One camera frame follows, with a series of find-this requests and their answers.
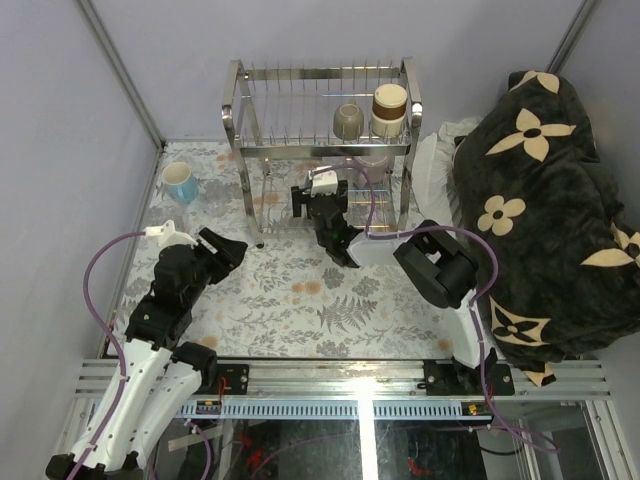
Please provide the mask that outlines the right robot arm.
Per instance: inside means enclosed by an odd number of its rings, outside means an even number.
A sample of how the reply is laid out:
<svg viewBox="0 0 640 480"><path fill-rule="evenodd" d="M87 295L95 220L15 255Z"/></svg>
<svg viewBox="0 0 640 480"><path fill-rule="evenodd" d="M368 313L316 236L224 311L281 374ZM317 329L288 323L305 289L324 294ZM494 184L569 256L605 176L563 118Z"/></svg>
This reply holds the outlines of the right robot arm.
<svg viewBox="0 0 640 480"><path fill-rule="evenodd" d="M471 254L433 220L423 221L413 232L369 237L347 223L348 183L335 180L317 187L309 180L291 188L295 218L313 222L317 243L341 267L369 265L399 267L429 304L459 310L472 299L477 263ZM491 369L497 363L494 349L482 347L481 327L475 312L449 324L452 359L446 364L425 360L421 387L434 396L483 395L493 392Z"/></svg>

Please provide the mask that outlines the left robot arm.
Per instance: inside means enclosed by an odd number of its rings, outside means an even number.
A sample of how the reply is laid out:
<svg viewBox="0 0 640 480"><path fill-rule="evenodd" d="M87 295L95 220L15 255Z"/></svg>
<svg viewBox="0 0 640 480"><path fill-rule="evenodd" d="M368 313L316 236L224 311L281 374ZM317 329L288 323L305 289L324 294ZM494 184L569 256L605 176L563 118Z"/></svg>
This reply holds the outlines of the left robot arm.
<svg viewBox="0 0 640 480"><path fill-rule="evenodd" d="M244 260L247 244L208 228L192 237L171 220L139 231L160 249L148 293L114 341L118 367L70 452L51 457L49 479L141 479L150 454L179 408L220 383L216 352L182 337L207 287Z"/></svg>

